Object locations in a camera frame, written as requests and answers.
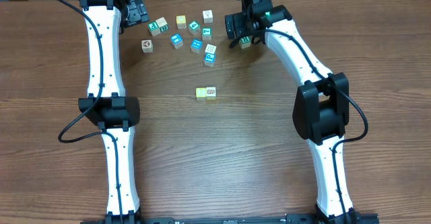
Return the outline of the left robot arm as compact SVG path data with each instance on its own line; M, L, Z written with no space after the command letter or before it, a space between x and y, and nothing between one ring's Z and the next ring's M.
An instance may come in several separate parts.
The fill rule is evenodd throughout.
M108 204L103 223L140 223L133 140L139 100L127 96L121 77L119 35L149 21L143 0L79 0L86 15L90 53L87 96L79 110L98 127L106 151Z

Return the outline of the white block yellow side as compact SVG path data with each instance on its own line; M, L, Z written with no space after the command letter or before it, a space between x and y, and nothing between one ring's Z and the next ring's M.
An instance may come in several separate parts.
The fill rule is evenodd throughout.
M216 87L206 87L206 99L207 100L215 100L217 93L216 93Z

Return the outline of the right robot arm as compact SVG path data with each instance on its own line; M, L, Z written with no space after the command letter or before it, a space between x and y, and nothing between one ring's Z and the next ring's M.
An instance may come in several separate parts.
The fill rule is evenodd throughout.
M292 119L306 140L317 179L317 222L359 223L347 191L343 164L345 128L349 122L349 81L334 74L302 39L290 12L271 0L239 0L242 10L225 16L226 33L236 46L250 38L275 53L298 88Z

